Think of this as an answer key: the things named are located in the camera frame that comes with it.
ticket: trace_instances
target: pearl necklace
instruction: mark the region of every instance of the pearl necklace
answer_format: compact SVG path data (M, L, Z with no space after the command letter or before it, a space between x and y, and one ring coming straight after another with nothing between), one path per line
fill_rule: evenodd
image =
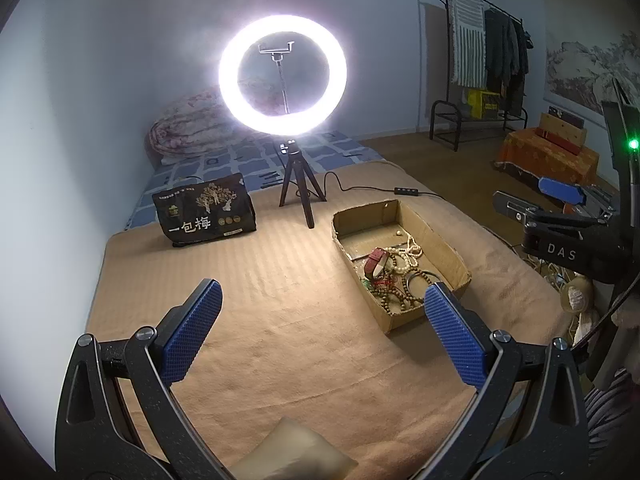
M414 237L412 237L411 235L408 235L406 248L386 247L385 251L389 254L400 256L406 264L403 267L398 267L396 259L389 258L389 260L387 261L387 265L389 265L390 260L393 261L393 264L390 265L389 270L396 274L406 274L410 270L416 270L418 268L418 258L420 258L420 256L424 254L424 252L422 251L422 247L420 247L420 245L415 242Z

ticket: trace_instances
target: yellow box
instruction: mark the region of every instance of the yellow box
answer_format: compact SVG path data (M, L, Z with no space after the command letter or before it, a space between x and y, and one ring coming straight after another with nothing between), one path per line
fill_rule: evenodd
M501 99L500 94L486 90L469 89L466 92L466 102L471 106L474 119L498 119Z

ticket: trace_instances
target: orange cloth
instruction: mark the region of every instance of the orange cloth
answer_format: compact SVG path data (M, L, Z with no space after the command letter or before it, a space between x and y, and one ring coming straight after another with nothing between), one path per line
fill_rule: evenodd
M514 164L538 178L548 176L567 184L584 186L594 182L600 158L596 152L584 146L580 155L574 155L537 136L535 131L535 128L527 128L509 133L496 165Z

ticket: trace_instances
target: jewelry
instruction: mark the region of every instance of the jewelry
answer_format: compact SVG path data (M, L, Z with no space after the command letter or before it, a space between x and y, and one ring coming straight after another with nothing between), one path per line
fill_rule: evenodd
M362 267L364 270L364 276L368 280L375 280L379 278L385 270L386 261L389 258L389 253L384 249L375 248L371 254L367 257L367 261Z
M433 272L418 268L418 258L424 254L420 245L415 242L414 237L408 235L406 247L388 247L383 251L388 253L389 258L384 264L382 274L373 280L362 280L367 290L380 298L380 305L388 314L392 314L389 307L389 296L398 298L400 310L403 312L407 308L422 306L424 299L416 298L411 293L409 283L416 276L420 276L427 281L428 285L432 285L430 276L435 276L438 279L440 277ZM398 257L402 258L402 266L398 266ZM402 289L396 286L398 276L401 277Z
M407 294L407 296L412 301L415 301L416 303L424 304L424 298L422 299L416 298L411 293L411 289L409 288L409 284L411 283L412 279L416 278L417 276L420 276L427 282L427 287L433 285L433 280L430 278L430 276L435 276L438 280L441 280L441 278L440 276L438 276L437 274L434 274L433 272L429 272L428 270L420 270L420 269L411 273L408 272L402 277L402 288L404 288L404 292Z

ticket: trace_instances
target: screw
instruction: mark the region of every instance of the screw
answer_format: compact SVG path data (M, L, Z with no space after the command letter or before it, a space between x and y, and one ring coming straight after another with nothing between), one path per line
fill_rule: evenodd
M94 338L91 337L91 334L82 334L79 338L78 338L78 346L87 346L89 344L91 344L91 341L93 341Z
M554 339L554 346L558 350L566 350L567 348L569 348L569 345L567 344L567 342L564 339L562 339L561 337L556 337Z
M511 341L511 334L506 330L496 330L493 336L498 343L508 343Z
M136 332L136 339L139 341L146 341L147 339L151 339L155 330L150 326L143 326L140 330Z

